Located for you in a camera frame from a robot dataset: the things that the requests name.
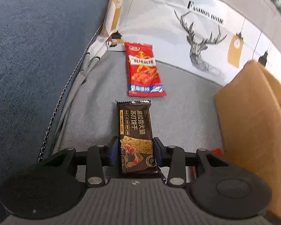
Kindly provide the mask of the dark brown cracker packet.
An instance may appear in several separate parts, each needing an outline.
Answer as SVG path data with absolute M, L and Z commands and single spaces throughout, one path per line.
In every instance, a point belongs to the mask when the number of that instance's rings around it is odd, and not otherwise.
M 154 156 L 149 100 L 117 102 L 119 176 L 164 178 Z

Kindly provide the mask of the plain red snack packet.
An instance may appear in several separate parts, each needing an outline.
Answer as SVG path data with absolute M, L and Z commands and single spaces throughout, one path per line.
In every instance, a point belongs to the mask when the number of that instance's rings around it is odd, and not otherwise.
M 212 150 L 212 153 L 217 157 L 221 157 L 221 158 L 223 157 L 223 151 L 221 148 Z M 220 162 L 217 161 L 217 159 L 214 159 L 213 156 L 207 156 L 207 158 L 211 166 L 217 167 L 220 165 Z M 190 170 L 191 170 L 191 180 L 195 180 L 198 177 L 198 172 L 196 170 L 196 167 L 193 166 L 190 168 Z

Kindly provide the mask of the red spicy snack packet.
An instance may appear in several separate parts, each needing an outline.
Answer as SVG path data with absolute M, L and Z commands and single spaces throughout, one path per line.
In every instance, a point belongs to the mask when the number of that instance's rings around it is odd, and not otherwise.
M 164 97 L 166 92 L 157 69 L 153 46 L 124 42 L 128 71 L 128 95 L 134 97 Z

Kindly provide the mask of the cardboard box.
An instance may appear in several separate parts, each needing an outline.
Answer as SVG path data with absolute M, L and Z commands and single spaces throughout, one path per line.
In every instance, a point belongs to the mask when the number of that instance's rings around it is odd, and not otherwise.
M 269 211 L 281 219 L 281 83 L 250 60 L 214 101 L 225 157 L 270 185 Z

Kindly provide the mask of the deer print sofa cover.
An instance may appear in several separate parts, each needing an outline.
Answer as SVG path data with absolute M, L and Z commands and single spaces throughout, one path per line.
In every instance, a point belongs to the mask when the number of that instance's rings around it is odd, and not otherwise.
M 116 31 L 151 44 L 164 97 L 151 98 L 153 133 L 186 151 L 222 146 L 214 95 L 251 59 L 281 82 L 281 0 L 121 0 Z M 98 39 L 71 87 L 54 151 L 87 150 L 118 133 L 129 101 L 125 48 Z

